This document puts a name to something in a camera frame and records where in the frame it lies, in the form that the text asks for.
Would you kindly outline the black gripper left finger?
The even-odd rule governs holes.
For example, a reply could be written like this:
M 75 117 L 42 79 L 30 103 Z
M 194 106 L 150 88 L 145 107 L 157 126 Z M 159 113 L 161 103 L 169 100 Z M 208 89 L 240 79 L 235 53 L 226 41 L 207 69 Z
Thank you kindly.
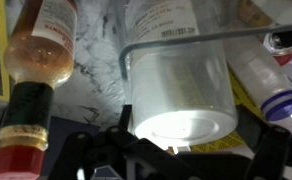
M 49 180 L 91 180 L 109 168 L 118 180 L 200 180 L 190 165 L 147 139 L 127 131 L 132 106 L 124 105 L 119 122 L 92 136 L 70 134 L 49 174 Z

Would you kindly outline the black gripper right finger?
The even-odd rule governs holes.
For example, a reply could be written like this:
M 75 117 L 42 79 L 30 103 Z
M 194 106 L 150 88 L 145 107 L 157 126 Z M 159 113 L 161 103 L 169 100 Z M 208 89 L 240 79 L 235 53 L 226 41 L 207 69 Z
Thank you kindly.
M 284 180 L 284 169 L 292 167 L 292 133 L 263 121 L 244 105 L 236 106 L 238 135 L 254 153 L 246 180 Z

